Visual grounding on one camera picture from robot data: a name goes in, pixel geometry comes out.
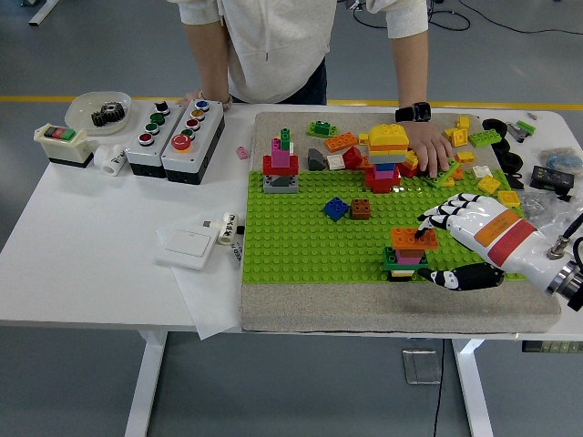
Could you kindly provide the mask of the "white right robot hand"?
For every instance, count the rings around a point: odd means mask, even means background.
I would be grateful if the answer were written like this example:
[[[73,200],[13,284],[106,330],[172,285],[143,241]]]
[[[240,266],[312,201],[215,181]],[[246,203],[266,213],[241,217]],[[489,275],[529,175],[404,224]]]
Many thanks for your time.
[[[415,232],[445,229],[483,260],[450,270],[421,268],[418,274],[449,290],[465,291],[500,285],[507,273],[526,277],[538,290],[572,300],[582,285],[581,267],[573,255],[548,256],[544,235],[497,200],[469,193],[454,195],[419,216]]]

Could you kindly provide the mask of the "person's right hand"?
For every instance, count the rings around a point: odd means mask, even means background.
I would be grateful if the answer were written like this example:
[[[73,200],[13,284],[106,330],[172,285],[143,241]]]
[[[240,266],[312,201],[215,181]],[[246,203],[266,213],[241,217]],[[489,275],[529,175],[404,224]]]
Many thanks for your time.
[[[224,111],[227,111],[232,106],[232,97],[229,91],[204,91],[204,90],[197,90],[192,91],[186,94],[184,97],[178,99],[176,104],[182,107],[187,106],[191,101],[195,99],[200,100],[212,100],[221,102],[222,108]]]

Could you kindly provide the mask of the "person's left hand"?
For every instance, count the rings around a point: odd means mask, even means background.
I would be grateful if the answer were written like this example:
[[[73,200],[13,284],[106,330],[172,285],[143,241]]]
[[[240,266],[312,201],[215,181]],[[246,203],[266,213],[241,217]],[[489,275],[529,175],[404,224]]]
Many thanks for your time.
[[[409,147],[418,157],[421,171],[434,178],[439,170],[449,169],[449,159],[453,157],[452,146],[435,124],[405,121],[400,125],[408,136]]]

